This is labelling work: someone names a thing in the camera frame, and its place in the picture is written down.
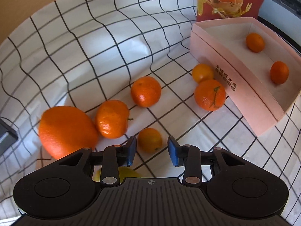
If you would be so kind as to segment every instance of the silver rivet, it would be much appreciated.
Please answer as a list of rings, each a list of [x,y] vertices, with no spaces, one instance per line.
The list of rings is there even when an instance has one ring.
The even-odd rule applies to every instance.
[[[185,181],[190,184],[196,184],[200,182],[200,179],[196,176],[189,176],[185,179]]]
[[[103,183],[106,183],[106,184],[114,184],[117,182],[117,179],[114,178],[113,176],[108,176],[108,177],[105,177],[103,180],[102,180]]]

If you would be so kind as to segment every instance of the checkered tablecloth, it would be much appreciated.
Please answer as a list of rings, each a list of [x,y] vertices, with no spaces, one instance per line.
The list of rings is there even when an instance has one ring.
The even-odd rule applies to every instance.
[[[146,177],[179,177],[166,148],[167,137],[203,151],[222,147],[284,180],[290,190],[282,216],[301,225],[301,98],[275,127],[256,137],[230,98],[216,112],[193,98],[189,36],[196,0],[56,0],[21,24],[0,46],[0,118],[19,141],[0,157],[0,225],[19,211],[12,197],[23,176],[53,161],[37,135],[43,111],[76,106],[91,118],[107,99],[130,109],[129,128],[116,140],[100,138],[96,150],[124,144],[145,127],[160,131],[164,148],[137,151],[133,168]],[[140,108],[130,87],[141,76],[162,86],[160,101]],[[203,181],[211,178],[203,166]]]

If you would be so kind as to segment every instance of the pink box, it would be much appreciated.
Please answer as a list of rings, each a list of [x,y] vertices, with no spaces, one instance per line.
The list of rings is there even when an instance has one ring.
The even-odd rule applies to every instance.
[[[254,53],[246,46],[249,33],[258,33],[265,48]],[[301,57],[281,37],[254,18],[215,19],[192,27],[190,53],[215,68],[215,79],[259,136],[282,119],[301,92]],[[275,85],[269,76],[275,61],[290,70],[287,81]]]

